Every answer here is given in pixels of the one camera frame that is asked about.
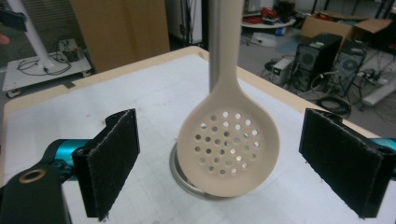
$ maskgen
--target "slotted spoon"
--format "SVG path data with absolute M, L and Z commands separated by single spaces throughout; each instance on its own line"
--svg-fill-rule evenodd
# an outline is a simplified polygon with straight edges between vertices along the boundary
M 272 118 L 243 93 L 236 77 L 244 1 L 209 4 L 209 73 L 217 82 L 184 121 L 177 158 L 195 187 L 233 197 L 257 188 L 273 171 L 279 137 Z

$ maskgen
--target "black cable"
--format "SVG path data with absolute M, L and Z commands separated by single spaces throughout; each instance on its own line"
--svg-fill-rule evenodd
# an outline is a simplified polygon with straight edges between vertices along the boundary
M 44 67 L 43 73 L 40 73 L 40 74 L 29 73 L 29 72 L 27 72 L 28 69 L 34 67 L 35 65 L 38 65 L 39 60 L 34 60 L 34 61 L 30 61 L 30 62 L 21 61 L 17 66 L 17 70 L 24 73 L 27 76 L 41 77 L 41 76 L 59 76 L 59 75 L 65 73 L 66 71 L 68 71 L 72 67 L 70 62 L 63 59 L 62 55 L 59 53 L 52 54 L 52 55 L 50 55 L 50 57 L 58 63 L 64 63 L 66 65 L 66 67 L 59 71 L 55 71 L 55 72 L 50 72 L 48 68 Z

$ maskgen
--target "metal stand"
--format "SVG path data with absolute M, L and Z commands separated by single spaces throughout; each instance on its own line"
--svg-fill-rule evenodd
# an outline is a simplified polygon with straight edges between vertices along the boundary
M 208 200 L 220 200 L 220 199 L 225 199 L 223 197 L 215 196 L 212 194 L 208 194 L 206 192 L 203 192 L 201 189 L 196 188 L 190 181 L 189 179 L 184 175 L 183 171 L 180 168 L 180 165 L 178 164 L 178 159 L 177 159 L 177 144 L 175 144 L 172 148 L 171 156 L 169 158 L 169 165 L 171 168 L 171 173 L 176 182 L 184 189 L 186 190 L 189 194 L 196 196 L 198 198 L 202 199 L 208 199 Z

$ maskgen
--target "gray floor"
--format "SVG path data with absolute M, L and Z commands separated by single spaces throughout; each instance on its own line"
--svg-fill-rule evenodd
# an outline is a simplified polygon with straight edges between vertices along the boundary
M 265 75 L 268 74 L 268 71 L 264 70 L 264 65 L 271 59 L 279 59 L 282 56 L 292 58 L 292 55 L 295 54 L 297 49 L 298 42 L 299 36 L 297 30 L 288 30 L 285 36 L 277 37 L 276 46 L 273 48 L 266 48 L 249 43 L 249 38 L 243 35 L 240 42 L 238 65 L 253 74 L 265 77 Z M 179 46 L 175 43 L 172 43 L 171 46 L 172 49 L 179 48 Z M 387 63 L 386 60 L 389 61 L 388 55 L 376 53 L 376 51 L 371 53 L 372 55 L 376 56 L 373 56 L 372 62 L 367 63 L 366 66 L 377 68 L 380 67 L 380 63 L 382 63 L 383 66 Z M 395 71 L 396 65 L 392 64 L 389 68 Z M 4 76 L 4 72 L 0 72 L 1 86 L 3 86 Z M 62 85 L 65 82 L 70 82 L 78 78 L 82 78 L 82 76 L 73 75 L 69 77 L 61 77 L 45 83 L 29 86 L 21 89 L 21 95 L 19 97 L 36 91 Z M 0 94 L 0 105 L 2 107 L 10 100 L 12 99 L 7 98 L 5 93 Z M 3 117 L 3 109 L 0 113 L 0 116 Z M 380 136 L 396 138 L 396 92 L 390 95 L 383 102 L 377 104 L 375 107 L 362 108 L 360 104 L 353 105 L 352 113 L 346 119 Z

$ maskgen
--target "cardboard box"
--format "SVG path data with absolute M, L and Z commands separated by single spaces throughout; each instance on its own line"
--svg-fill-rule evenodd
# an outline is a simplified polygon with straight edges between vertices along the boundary
M 318 19 L 319 16 L 323 16 L 326 20 Z M 353 21 L 354 24 L 350 25 L 339 21 Z M 368 19 L 325 11 L 305 18 L 301 36 L 312 38 L 320 33 L 330 33 L 341 35 L 342 43 L 344 43 L 347 38 L 360 40 L 367 33 L 375 34 L 387 28 L 391 22 L 392 20 Z

